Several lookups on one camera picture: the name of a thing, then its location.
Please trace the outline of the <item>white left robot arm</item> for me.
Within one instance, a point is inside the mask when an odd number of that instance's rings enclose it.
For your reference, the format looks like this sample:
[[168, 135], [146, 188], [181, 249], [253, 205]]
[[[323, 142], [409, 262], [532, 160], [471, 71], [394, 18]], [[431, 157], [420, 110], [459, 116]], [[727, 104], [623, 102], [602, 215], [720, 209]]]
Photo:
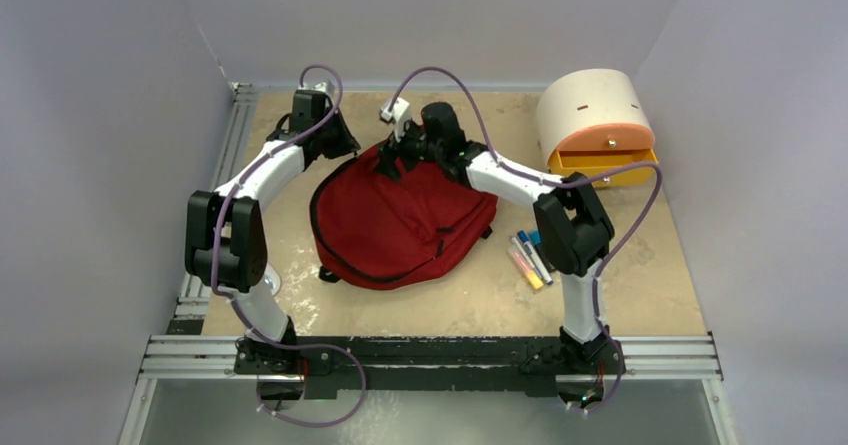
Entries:
[[185, 268], [224, 298], [244, 326], [238, 370], [256, 365], [284, 374], [306, 362], [292, 319], [264, 282], [269, 260], [262, 214], [318, 157], [359, 150], [340, 102], [327, 88], [297, 90], [258, 155], [228, 182], [188, 200]]

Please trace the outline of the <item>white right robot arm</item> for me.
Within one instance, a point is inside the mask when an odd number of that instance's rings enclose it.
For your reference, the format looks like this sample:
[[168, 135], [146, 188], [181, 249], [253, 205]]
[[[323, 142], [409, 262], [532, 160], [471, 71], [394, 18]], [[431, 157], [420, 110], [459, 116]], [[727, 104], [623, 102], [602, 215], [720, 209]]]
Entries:
[[415, 122], [409, 103], [391, 98], [379, 118], [392, 132], [378, 148], [376, 172], [398, 181], [433, 163], [453, 182], [532, 210], [544, 256], [561, 276], [563, 362], [576, 372], [596, 364], [615, 343], [600, 311], [598, 283], [614, 227], [588, 178], [540, 172], [505, 158], [489, 140], [468, 139], [446, 102], [426, 105]]

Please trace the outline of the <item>red student backpack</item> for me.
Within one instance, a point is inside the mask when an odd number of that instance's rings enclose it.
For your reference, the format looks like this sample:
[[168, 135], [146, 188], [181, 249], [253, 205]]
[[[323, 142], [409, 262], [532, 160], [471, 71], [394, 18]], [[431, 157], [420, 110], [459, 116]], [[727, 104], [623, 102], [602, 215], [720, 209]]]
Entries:
[[321, 280], [388, 291], [439, 279], [491, 235], [496, 196], [449, 180], [432, 162], [393, 181], [376, 171], [378, 161], [372, 146], [310, 199]]

